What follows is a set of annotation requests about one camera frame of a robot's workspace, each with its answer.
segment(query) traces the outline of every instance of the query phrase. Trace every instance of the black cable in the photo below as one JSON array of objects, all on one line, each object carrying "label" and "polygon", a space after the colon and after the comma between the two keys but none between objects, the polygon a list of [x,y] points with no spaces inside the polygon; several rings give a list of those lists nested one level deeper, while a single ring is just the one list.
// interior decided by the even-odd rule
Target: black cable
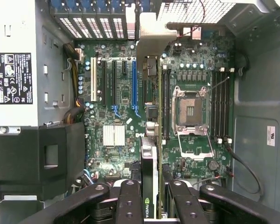
[{"label": "black cable", "polygon": [[225,143],[225,147],[226,147],[227,151],[229,152],[229,154],[233,157],[233,159],[235,159],[236,161],[240,162],[240,163],[250,172],[250,174],[254,177],[254,179],[256,180],[256,182],[257,182],[257,184],[258,184],[258,190],[257,190],[257,191],[250,191],[250,190],[248,190],[247,188],[245,188],[243,185],[241,185],[241,184],[237,181],[236,178],[234,178],[235,181],[236,181],[236,183],[237,183],[237,185],[238,185],[241,189],[243,189],[243,190],[245,190],[246,192],[248,192],[249,194],[255,195],[255,194],[258,194],[258,193],[259,193],[259,194],[260,194],[259,201],[261,201],[262,198],[263,198],[263,195],[264,195],[264,193],[265,193],[264,187],[263,187],[261,181],[259,180],[259,178],[258,178],[257,175],[255,174],[255,172],[254,172],[254,171],[253,171],[253,170],[238,156],[238,155],[236,155],[236,154],[233,152],[232,148],[230,147],[230,145],[229,145],[228,143]]},{"label": "black cable", "polygon": [[[202,17],[202,20],[201,20],[200,23],[203,23],[203,21],[204,21],[204,19],[205,19],[205,7],[204,7],[204,4],[202,3],[201,0],[199,0],[199,2],[200,2],[201,6],[202,6],[202,9],[203,9],[203,17]],[[195,30],[197,30],[198,28],[199,28],[199,26],[195,27],[195,28],[194,28],[193,30],[191,30],[190,32],[187,32],[187,33],[181,35],[180,37],[185,36],[185,35],[187,35],[187,34],[191,34],[191,33],[193,33]]]}]

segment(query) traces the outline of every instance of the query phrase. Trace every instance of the screw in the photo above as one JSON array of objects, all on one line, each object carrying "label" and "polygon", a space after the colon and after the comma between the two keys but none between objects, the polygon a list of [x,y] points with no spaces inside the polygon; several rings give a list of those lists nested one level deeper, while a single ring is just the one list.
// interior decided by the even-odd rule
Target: screw
[{"label": "screw", "polygon": [[176,186],[180,186],[182,183],[180,181],[174,181],[173,182]]},{"label": "screw", "polygon": [[104,189],[104,187],[103,187],[102,185],[98,185],[98,186],[95,188],[95,190],[102,190],[102,189]]},{"label": "screw", "polygon": [[207,186],[206,186],[206,189],[207,189],[207,190],[214,190],[215,188],[214,188],[213,186],[207,185]]},{"label": "screw", "polygon": [[2,133],[6,133],[6,132],[7,132],[7,129],[6,129],[5,127],[1,127],[1,128],[0,128],[0,131],[1,131]]}]

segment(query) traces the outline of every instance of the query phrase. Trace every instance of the warning label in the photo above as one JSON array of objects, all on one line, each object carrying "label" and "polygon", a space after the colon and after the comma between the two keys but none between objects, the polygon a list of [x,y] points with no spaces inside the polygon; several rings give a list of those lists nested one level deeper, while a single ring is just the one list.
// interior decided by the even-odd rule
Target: warning label
[{"label": "warning label", "polygon": [[0,104],[32,104],[30,53],[0,53]]}]

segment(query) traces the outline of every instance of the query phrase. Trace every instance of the screw hole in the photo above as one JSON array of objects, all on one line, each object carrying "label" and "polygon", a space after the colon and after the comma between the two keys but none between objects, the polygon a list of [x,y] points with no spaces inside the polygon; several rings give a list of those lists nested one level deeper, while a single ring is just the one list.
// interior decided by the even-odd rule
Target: screw hole
[{"label": "screw hole", "polygon": [[197,218],[197,214],[194,213],[194,212],[191,212],[191,213],[190,213],[190,216],[191,216],[192,218]]},{"label": "screw hole", "polygon": [[133,214],[132,214],[131,212],[128,212],[128,213],[126,214],[126,217],[131,218],[131,217],[133,217]]}]

